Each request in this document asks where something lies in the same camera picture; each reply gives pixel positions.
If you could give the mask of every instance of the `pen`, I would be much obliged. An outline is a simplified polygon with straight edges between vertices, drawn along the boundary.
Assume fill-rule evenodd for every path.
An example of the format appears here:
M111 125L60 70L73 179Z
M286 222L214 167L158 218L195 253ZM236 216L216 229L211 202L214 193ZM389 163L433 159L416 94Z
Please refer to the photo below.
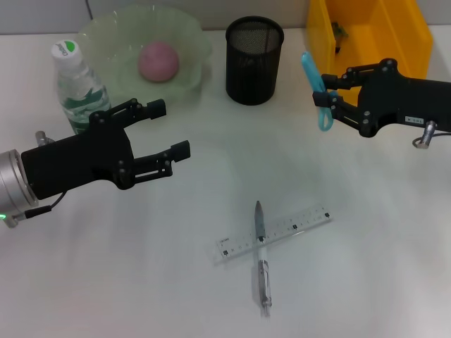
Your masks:
M262 244L265 242L266 231L263 217L263 210L261 209L260 201L257 201L255 206L255 233L257 241ZM259 290L261 306L263 306L266 317L269 317L269 308L273 305L271 300L271 289L269 287L268 261L266 260L266 247L261 246L258 250L259 257Z

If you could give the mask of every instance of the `white wall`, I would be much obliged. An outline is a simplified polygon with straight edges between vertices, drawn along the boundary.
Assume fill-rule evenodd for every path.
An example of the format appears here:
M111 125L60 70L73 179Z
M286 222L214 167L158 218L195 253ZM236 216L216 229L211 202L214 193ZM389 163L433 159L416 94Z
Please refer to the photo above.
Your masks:
M88 0L94 16L135 0ZM309 0L138 0L175 6L206 29L226 28L246 15L272 18L283 27L305 24ZM450 0L417 0L430 24L451 25ZM0 0L0 34L77 32L89 22L85 0Z

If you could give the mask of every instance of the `water bottle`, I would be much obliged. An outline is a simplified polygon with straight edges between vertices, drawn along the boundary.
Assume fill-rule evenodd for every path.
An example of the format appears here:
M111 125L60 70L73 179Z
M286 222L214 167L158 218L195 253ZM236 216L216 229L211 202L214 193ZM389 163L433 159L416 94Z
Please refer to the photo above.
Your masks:
M75 41L61 40L51 48L58 71L58 99L75 134L89 126L89 115L110 109L110 100L99 76L83 60Z

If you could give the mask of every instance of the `white table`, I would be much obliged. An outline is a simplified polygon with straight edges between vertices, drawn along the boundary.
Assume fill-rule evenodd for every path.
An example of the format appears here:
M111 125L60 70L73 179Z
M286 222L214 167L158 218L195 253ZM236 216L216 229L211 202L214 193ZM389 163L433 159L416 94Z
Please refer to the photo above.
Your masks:
M451 27L431 28L431 77L450 79ZM10 337L449 337L451 139L391 125L365 139L317 127L287 30L276 94L241 106L225 91L224 32L202 91L128 128L136 156L188 139L174 176L122 192L70 191L54 212L0 227L0 335ZM72 134L52 87L52 43L0 37L1 150ZM261 317L252 254L212 263L215 240L320 201L335 221L269 249L273 308Z

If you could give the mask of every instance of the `pink ball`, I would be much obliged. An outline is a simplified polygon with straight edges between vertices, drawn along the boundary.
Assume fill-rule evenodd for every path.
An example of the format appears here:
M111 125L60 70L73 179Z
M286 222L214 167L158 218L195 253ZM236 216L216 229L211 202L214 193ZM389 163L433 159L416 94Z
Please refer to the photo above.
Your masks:
M178 71L177 52L164 42L148 44L141 50L138 70L150 81L167 81Z

